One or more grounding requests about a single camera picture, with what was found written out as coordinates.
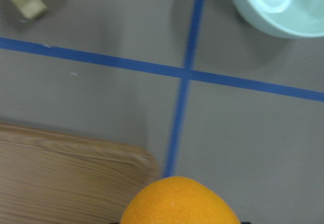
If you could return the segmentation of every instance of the orange round object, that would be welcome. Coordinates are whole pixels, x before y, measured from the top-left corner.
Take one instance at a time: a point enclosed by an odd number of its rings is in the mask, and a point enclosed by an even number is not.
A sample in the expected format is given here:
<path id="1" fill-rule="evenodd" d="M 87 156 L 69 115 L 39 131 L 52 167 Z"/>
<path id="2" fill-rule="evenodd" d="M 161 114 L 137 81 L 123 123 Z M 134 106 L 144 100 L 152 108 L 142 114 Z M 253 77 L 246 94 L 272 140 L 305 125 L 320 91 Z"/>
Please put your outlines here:
<path id="1" fill-rule="evenodd" d="M 120 224 L 240 224 L 213 191 L 187 177 L 168 177 L 145 187 Z"/>

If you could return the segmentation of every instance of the bowl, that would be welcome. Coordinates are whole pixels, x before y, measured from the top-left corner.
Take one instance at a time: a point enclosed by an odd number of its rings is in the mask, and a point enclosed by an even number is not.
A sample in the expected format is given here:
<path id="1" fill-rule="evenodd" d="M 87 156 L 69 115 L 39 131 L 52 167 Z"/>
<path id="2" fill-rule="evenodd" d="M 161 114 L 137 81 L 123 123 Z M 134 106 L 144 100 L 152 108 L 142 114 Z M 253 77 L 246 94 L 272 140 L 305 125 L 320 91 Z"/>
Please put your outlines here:
<path id="1" fill-rule="evenodd" d="M 280 38 L 324 36 L 324 0 L 232 0 L 260 31 Z"/>

